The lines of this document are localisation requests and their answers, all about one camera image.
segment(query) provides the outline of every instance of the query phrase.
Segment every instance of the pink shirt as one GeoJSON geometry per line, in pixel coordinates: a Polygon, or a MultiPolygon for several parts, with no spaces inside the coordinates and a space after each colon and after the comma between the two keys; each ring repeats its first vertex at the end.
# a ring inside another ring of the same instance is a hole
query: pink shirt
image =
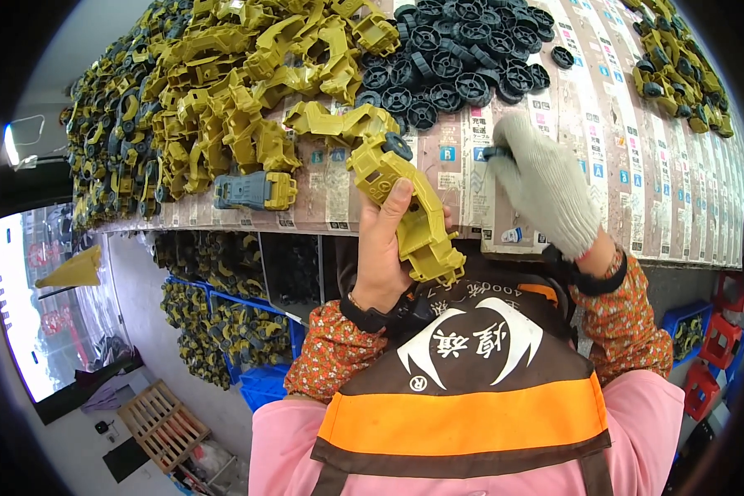
{"type": "MultiPolygon", "coordinates": [[[[683,391],[654,372],[627,372],[603,390],[612,447],[606,450],[616,496],[661,494],[675,457],[683,415],[683,391]]],[[[322,463],[311,460],[326,406],[280,401],[254,414],[250,496],[311,494],[322,463]]],[[[403,479],[350,475],[342,495],[416,496],[517,494],[585,495],[573,460],[520,474],[476,479],[403,479]]]]}

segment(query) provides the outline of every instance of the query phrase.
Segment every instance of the pink sleeve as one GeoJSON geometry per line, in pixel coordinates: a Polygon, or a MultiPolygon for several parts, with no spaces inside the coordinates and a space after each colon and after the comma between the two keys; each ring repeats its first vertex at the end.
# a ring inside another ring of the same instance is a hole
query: pink sleeve
{"type": "Polygon", "coordinates": [[[658,495],[670,473],[683,418],[683,390],[647,370],[626,372],[604,388],[615,494],[658,495]]]}
{"type": "Polygon", "coordinates": [[[290,487],[314,487],[322,464],[309,456],[326,410],[318,402],[282,400],[254,413],[249,496],[278,496],[288,494],[290,487]]]}

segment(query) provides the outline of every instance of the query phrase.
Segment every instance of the apron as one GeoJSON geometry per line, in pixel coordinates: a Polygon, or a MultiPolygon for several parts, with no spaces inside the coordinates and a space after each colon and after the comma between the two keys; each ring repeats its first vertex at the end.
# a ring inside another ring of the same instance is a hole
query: apron
{"type": "Polygon", "coordinates": [[[579,460],[587,495],[612,495],[601,386],[568,345],[561,301],[522,274],[427,290],[435,320],[328,405],[312,494],[339,496],[348,474],[470,479],[579,460]]]}

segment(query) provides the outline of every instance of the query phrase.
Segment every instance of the orange floral fabric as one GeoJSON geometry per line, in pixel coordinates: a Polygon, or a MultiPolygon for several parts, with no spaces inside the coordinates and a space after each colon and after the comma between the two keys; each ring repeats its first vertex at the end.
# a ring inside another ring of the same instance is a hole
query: orange floral fabric
{"type": "Polygon", "coordinates": [[[303,354],[289,369],[284,388],[289,394],[308,396],[327,405],[345,382],[383,354],[387,343],[383,332],[358,330],[339,312],[339,301],[314,309],[308,316],[303,354]]]}
{"type": "MultiPolygon", "coordinates": [[[[611,277],[626,255],[617,250],[606,277],[611,277]]],[[[628,271],[615,292],[590,297],[570,287],[570,295],[585,312],[582,329],[593,340],[589,359],[601,386],[628,371],[646,369],[665,379],[672,369],[672,339],[653,322],[647,302],[647,278],[639,262],[627,257],[628,271]]]]}

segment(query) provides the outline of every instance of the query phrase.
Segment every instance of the gloved hand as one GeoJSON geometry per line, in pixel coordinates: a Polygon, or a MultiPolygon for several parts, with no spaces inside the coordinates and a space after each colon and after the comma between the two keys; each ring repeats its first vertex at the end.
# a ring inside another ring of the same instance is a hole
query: gloved hand
{"type": "Polygon", "coordinates": [[[513,151],[515,160],[488,160],[513,208],[565,257],[575,260],[587,253],[598,236],[601,212],[573,153],[540,134],[525,114],[498,121],[494,144],[513,151]]]}

